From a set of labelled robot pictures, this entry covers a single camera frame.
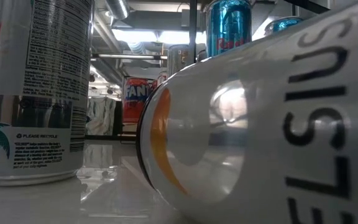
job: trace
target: blue can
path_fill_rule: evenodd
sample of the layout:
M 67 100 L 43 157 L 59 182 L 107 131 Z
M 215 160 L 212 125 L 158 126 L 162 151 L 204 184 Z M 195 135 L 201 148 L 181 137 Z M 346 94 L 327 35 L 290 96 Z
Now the blue can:
M 215 0 L 207 11 L 207 55 L 221 54 L 251 41 L 251 5 L 246 0 Z
M 279 32 L 281 30 L 285 30 L 290 26 L 297 25 L 302 21 L 303 19 L 296 16 L 288 16 L 288 17 L 283 17 L 281 19 L 276 19 L 266 26 L 265 35 L 270 35 Z

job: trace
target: nutrition label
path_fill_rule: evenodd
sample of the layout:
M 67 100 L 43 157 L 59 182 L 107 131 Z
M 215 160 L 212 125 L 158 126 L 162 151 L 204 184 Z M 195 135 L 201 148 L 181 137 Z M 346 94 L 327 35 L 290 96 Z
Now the nutrition label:
M 62 161 L 64 149 L 59 142 L 15 143 L 13 169 L 35 169 Z
M 91 0 L 34 0 L 23 94 L 88 94 Z

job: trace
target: table surface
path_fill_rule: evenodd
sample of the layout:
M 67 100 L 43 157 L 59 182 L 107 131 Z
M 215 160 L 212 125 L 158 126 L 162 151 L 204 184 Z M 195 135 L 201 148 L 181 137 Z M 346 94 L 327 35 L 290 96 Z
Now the table surface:
M 150 187 L 135 146 L 87 141 L 77 176 L 27 187 L 0 187 L 0 223 L 194 224 Z

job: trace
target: barcode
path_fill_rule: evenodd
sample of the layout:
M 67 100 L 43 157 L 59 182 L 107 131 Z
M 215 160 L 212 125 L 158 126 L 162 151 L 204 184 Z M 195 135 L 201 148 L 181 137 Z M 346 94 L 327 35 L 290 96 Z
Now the barcode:
M 73 107 L 71 117 L 70 152 L 78 152 L 84 149 L 86 110 L 77 106 Z

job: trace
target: aluminum can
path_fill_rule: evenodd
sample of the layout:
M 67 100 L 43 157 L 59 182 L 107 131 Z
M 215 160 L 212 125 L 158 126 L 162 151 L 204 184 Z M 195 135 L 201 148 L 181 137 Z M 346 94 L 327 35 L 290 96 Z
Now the aluminum can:
M 204 59 L 206 59 L 206 50 L 202 50 L 197 54 L 197 62 L 201 62 Z
M 246 0 L 215 0 L 206 12 L 206 51 L 212 57 L 251 41 L 251 5 Z
M 144 103 L 150 95 L 150 85 L 146 78 L 128 78 L 124 84 L 124 111 L 122 122 L 137 124 Z
M 189 45 L 176 44 L 168 49 L 168 78 L 186 67 Z
M 178 72 L 138 131 L 200 223 L 358 223 L 358 2 Z
M 150 84 L 150 92 L 153 92 L 157 86 L 158 86 L 158 80 L 153 80 L 153 82 Z
M 168 78 L 167 71 L 160 72 L 157 78 L 157 86 L 161 85 L 165 80 L 167 80 L 167 78 Z
M 92 0 L 0 0 L 0 185 L 83 163 Z
M 265 28 L 265 35 L 274 34 L 281 30 L 285 30 L 291 26 L 297 25 L 302 22 L 303 19 L 297 16 L 288 16 L 281 19 L 274 20 L 267 24 Z

